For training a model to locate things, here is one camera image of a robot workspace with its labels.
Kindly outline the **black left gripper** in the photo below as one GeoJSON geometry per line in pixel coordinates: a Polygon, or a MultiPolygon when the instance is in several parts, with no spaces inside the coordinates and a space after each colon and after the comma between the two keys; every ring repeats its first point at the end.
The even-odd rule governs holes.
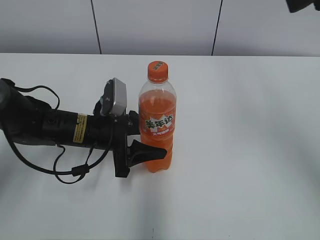
{"type": "Polygon", "coordinates": [[[104,152],[93,163],[94,167],[102,162],[109,151],[112,151],[115,176],[126,178],[131,167],[166,157],[166,149],[146,145],[137,140],[133,140],[131,146],[128,146],[128,136],[140,134],[138,127],[139,114],[136,111],[124,112],[120,116],[109,113],[103,117],[101,110],[102,104],[97,102],[93,115],[97,120],[102,121],[102,128],[107,129],[108,134],[104,136],[104,139],[107,140],[106,147],[103,148],[104,152]]]}

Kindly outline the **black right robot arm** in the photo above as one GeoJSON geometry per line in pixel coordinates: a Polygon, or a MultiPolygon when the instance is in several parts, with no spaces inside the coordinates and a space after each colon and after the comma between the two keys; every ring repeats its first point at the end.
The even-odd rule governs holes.
{"type": "Polygon", "coordinates": [[[286,0],[286,4],[290,13],[299,12],[310,5],[313,5],[316,11],[320,11],[320,0],[286,0]]]}

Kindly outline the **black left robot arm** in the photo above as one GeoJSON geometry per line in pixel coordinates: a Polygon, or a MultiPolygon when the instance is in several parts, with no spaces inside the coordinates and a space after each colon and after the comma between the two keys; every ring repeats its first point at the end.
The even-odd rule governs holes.
{"type": "Polygon", "coordinates": [[[73,176],[82,180],[94,163],[84,163],[71,170],[45,169],[27,160],[17,144],[27,146],[74,146],[100,149],[105,157],[113,154],[115,176],[126,178],[130,168],[153,160],[163,159],[167,151],[137,140],[128,145],[128,136],[139,135],[139,114],[127,111],[127,89],[117,78],[107,81],[93,114],[81,114],[51,107],[30,96],[30,88],[22,88],[7,78],[0,80],[0,128],[14,154],[28,167],[53,175],[73,176]]]}

